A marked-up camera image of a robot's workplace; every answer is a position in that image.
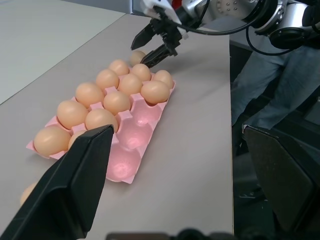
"egg carton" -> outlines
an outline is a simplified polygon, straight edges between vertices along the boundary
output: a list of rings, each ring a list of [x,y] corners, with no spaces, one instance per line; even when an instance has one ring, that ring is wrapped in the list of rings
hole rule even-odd
[[[121,81],[126,75],[119,76]],[[175,89],[176,83],[170,89],[170,96]],[[104,94],[118,91],[114,86],[104,90]],[[132,94],[129,97],[131,110],[119,112],[115,118],[119,124],[118,131],[113,134],[108,168],[106,178],[113,182],[125,182],[131,184],[140,167],[143,155],[150,143],[153,132],[161,118],[168,100],[156,105],[149,105],[140,93]],[[93,109],[103,109],[101,102],[90,105],[89,111]],[[57,116],[54,116],[45,127],[58,126],[67,131],[71,136],[82,130],[87,130],[84,123],[73,126],[70,130],[63,127]],[[34,146],[34,141],[30,141],[26,146],[27,149],[33,150],[39,154]],[[60,159],[67,151],[61,151],[57,154],[44,158]]]

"gray table surface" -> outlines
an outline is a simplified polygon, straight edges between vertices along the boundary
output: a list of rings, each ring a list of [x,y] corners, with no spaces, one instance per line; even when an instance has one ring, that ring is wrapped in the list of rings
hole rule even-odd
[[[24,189],[53,164],[26,144],[111,61],[127,60],[134,36],[148,18],[125,15],[0,105],[0,233],[19,209]],[[114,231],[186,227],[204,233],[233,230],[229,37],[190,34],[154,67],[177,82],[133,184],[105,182],[87,239]],[[162,43],[155,37],[145,51]]]
[[[0,0],[0,104],[123,15],[60,0]]]

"black cable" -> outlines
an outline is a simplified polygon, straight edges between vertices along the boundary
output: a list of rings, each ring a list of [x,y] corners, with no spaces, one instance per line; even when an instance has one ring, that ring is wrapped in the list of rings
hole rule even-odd
[[[196,33],[196,34],[202,34],[202,35],[208,35],[208,36],[222,36],[222,35],[230,35],[230,34],[235,34],[235,33],[238,33],[242,30],[245,30],[246,28],[250,27],[252,24],[254,24],[256,22],[258,17],[252,19],[250,22],[248,22],[247,24],[241,26],[241,27],[238,27],[236,29],[233,29],[233,30],[228,30],[228,31],[205,31],[205,30],[198,30],[198,29],[194,29],[192,27],[188,27],[188,26],[184,26],[184,25],[181,25],[179,23],[176,23],[168,18],[165,18],[165,19],[162,19],[164,20],[165,22],[167,22],[168,24],[171,24],[171,25],[174,25],[178,28],[181,28],[181,29],[184,29],[184,30],[187,30],[188,32],[192,32],[192,33]]]
[[[199,18],[199,19],[200,19],[200,22],[202,22],[202,19],[204,19],[204,16],[205,16],[205,14],[206,14],[206,12],[207,12],[207,10],[208,10],[209,4],[210,4],[210,0],[206,0],[204,9],[203,9],[203,11],[202,11],[202,13],[201,13],[201,16],[200,16],[200,18]]]
[[[282,52],[277,52],[277,53],[268,53],[268,52],[264,52],[264,51],[260,51],[259,49],[256,49],[255,46],[252,45],[250,38],[249,38],[249,28],[247,28],[245,30],[245,37],[246,37],[246,41],[248,42],[250,48],[252,48],[252,50],[254,50],[255,52],[257,52],[258,54],[262,54],[262,55],[266,55],[266,56],[281,56],[287,53],[292,52],[293,50],[296,50],[297,48],[293,48],[293,49],[288,49],[286,51],[282,51]]]

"jeans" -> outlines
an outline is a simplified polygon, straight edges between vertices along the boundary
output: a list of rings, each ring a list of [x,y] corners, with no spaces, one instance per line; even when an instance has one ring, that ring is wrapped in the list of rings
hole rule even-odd
[[[267,53],[281,51],[273,47],[267,38],[258,49]],[[248,103],[259,97],[279,76],[274,98],[244,125],[271,129],[302,104],[320,86],[320,49],[302,46],[280,56],[252,53],[231,87],[232,125]]]

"egg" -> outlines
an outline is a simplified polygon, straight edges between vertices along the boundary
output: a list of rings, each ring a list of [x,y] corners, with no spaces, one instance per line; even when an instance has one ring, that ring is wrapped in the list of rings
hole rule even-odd
[[[58,126],[48,126],[40,130],[34,138],[35,150],[44,157],[68,150],[70,134]]]
[[[31,192],[35,189],[36,185],[37,182],[34,182],[24,190],[20,198],[20,206],[22,206],[25,203],[27,198],[30,196]]]
[[[131,73],[138,76],[139,79],[141,79],[141,81],[143,81],[143,82],[150,81],[150,79],[151,79],[151,73],[150,73],[149,68],[142,63],[135,65],[132,68]]]
[[[86,121],[88,110],[77,101],[67,100],[59,104],[56,116],[66,129],[83,124]]]
[[[80,131],[75,132],[70,138],[70,141],[69,141],[69,144],[68,144],[68,149],[71,148],[72,144],[74,144],[74,142],[77,139],[77,137],[79,137],[80,135],[84,134],[85,132],[86,132],[86,130],[80,130]]]
[[[166,70],[157,71],[152,80],[160,81],[168,85],[169,89],[174,87],[174,81],[171,74]]]
[[[118,122],[108,110],[96,108],[89,112],[85,119],[86,129],[96,129],[105,125],[113,125],[114,132],[118,131]]]
[[[102,91],[106,88],[117,88],[119,85],[119,77],[114,71],[110,69],[104,69],[101,72],[99,72],[99,74],[96,76],[95,84]]]
[[[76,88],[75,98],[79,103],[89,108],[91,104],[102,103],[105,95],[94,83],[84,82]]]
[[[159,104],[167,101],[170,90],[164,82],[152,80],[143,85],[141,95],[148,103]]]
[[[103,100],[103,107],[113,115],[130,110],[131,103],[129,97],[120,91],[108,93]]]
[[[146,56],[146,54],[143,51],[133,51],[132,55],[130,57],[130,64],[132,67],[134,67],[135,65],[141,63],[142,59]]]
[[[126,95],[140,93],[142,88],[141,80],[134,74],[129,73],[120,82],[118,90]]]
[[[130,71],[127,63],[121,59],[114,60],[108,69],[114,71],[118,76],[126,75]]]

